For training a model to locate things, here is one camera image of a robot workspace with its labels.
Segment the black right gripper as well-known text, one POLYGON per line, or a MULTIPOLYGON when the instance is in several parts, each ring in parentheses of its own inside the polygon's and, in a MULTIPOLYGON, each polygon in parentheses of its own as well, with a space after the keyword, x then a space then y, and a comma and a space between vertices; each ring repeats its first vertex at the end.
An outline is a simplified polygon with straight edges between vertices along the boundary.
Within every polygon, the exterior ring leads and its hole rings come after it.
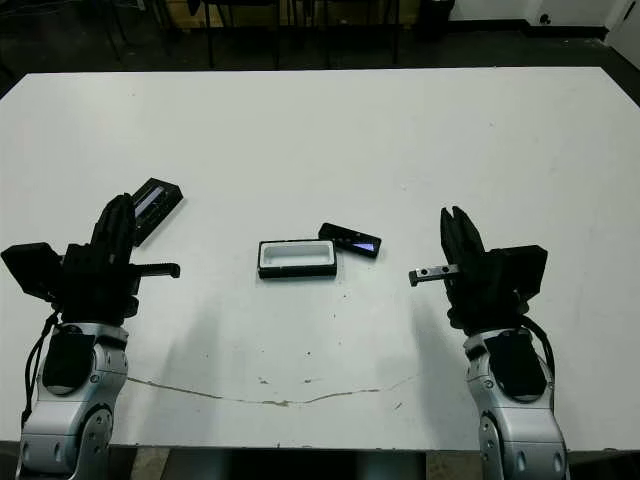
POLYGON ((440 213, 444 265, 419 267, 408 273, 415 287, 441 281, 450 303, 448 318, 461 330, 492 330, 511 326, 525 314, 519 291, 519 248, 493 249, 483 253, 481 236, 467 213, 458 206, 440 213))

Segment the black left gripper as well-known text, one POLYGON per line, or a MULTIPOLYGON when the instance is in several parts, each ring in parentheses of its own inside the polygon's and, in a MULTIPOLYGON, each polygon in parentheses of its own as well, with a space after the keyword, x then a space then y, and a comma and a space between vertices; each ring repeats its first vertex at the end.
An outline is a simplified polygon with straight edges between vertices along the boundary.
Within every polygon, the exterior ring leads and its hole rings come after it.
POLYGON ((104 207, 90 244, 67 247, 58 298, 63 322, 121 325, 138 312, 142 278, 180 276, 176 263, 131 262, 135 230, 134 202, 123 193, 104 207))

